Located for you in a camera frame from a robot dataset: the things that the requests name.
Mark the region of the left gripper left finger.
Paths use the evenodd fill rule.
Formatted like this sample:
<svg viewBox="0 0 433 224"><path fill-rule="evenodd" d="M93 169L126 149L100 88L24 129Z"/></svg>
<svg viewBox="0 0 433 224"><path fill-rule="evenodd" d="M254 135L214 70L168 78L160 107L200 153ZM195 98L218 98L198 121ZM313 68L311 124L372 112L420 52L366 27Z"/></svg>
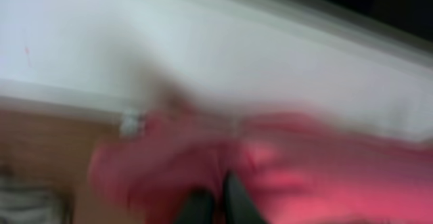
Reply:
<svg viewBox="0 0 433 224"><path fill-rule="evenodd" d="M201 189L190 193L174 224L213 224L214 196Z"/></svg>

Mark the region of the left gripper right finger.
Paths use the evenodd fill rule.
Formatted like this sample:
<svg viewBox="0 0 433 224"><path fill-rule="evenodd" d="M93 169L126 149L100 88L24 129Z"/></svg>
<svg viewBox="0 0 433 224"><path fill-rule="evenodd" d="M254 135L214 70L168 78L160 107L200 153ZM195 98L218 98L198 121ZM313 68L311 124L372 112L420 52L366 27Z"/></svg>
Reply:
<svg viewBox="0 0 433 224"><path fill-rule="evenodd" d="M228 173L223 183L223 209L226 224L267 224L234 173Z"/></svg>

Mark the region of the red printed t-shirt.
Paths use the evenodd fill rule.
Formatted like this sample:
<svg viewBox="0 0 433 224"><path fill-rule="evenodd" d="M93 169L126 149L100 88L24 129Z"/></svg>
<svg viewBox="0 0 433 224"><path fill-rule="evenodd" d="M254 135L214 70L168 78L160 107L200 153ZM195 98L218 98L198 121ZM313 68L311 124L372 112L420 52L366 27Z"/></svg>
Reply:
<svg viewBox="0 0 433 224"><path fill-rule="evenodd" d="M171 223L193 189L221 200L234 173L268 223L431 223L432 148L278 113L228 120L146 115L142 135L104 143L89 167L109 201Z"/></svg>

